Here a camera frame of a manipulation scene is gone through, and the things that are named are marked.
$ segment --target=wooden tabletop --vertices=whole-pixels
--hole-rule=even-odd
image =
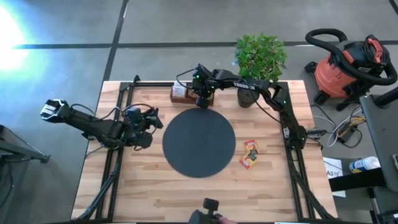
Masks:
[[[304,82],[288,83],[298,122],[306,128],[313,128]],[[106,115],[116,105],[119,84],[104,82],[97,117]],[[176,115],[195,105],[172,103],[170,87],[135,87],[132,102],[158,107],[164,128],[155,132],[151,147],[137,152],[131,147],[125,148],[114,221],[187,222],[195,209],[205,211],[202,208],[205,197],[220,201],[218,213],[236,222],[297,221],[280,124],[256,105],[240,108],[235,88],[217,90],[214,106],[211,107],[234,128],[234,156],[220,173],[202,179],[186,177],[173,170],[162,150],[162,136],[167,125]],[[260,99],[259,103],[274,117],[279,117],[264,100]],[[259,162],[246,170],[239,159],[245,152],[243,142],[250,139],[255,139],[259,145]],[[98,146],[97,142],[90,142],[88,152]],[[303,156],[312,192],[326,210],[336,217],[320,148],[306,144]],[[105,158],[106,149],[86,158],[72,218],[82,214],[98,193]],[[307,213],[302,195],[303,210]],[[103,213],[107,211],[108,204],[105,203]]]

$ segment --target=paper sign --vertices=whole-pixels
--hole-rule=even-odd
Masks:
[[[343,175],[343,171],[341,170],[341,160],[324,157],[323,161],[325,162],[325,168],[328,174],[328,179],[341,177]],[[339,192],[332,192],[332,194],[337,197],[346,197],[345,190]]]

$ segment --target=black circular mat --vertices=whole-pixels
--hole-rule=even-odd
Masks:
[[[209,177],[223,170],[235,151],[235,133],[221,114],[190,109],[177,115],[163,135],[167,162],[189,177]]]

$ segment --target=shop vacuum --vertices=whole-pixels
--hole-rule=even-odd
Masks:
[[[322,34],[333,35],[340,43],[333,45],[314,38]],[[359,97],[374,85],[387,86],[397,81],[388,50],[373,35],[362,42],[354,42],[340,30],[316,29],[310,31],[305,40],[330,52],[320,62],[310,62],[305,66],[305,71],[315,75],[319,92],[314,102],[319,105],[329,98],[344,98],[336,106],[336,110],[341,111],[350,103],[359,103]]]

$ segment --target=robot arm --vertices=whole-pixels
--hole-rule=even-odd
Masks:
[[[88,140],[96,138],[104,147],[141,146],[147,148],[152,136],[145,130],[150,126],[163,128],[157,117],[159,109],[150,108],[146,112],[136,107],[126,111],[127,121],[99,119],[69,107],[65,100],[47,100],[40,115],[50,123],[66,123],[83,131]]]
[[[245,80],[227,70],[213,70],[210,72],[199,65],[193,74],[192,89],[199,96],[196,102],[201,108],[208,107],[208,98],[216,89],[236,87],[258,92],[266,103],[280,114],[284,137],[289,140],[294,149],[303,149],[307,140],[307,131],[297,122],[290,102],[289,92],[276,83],[268,80]]]

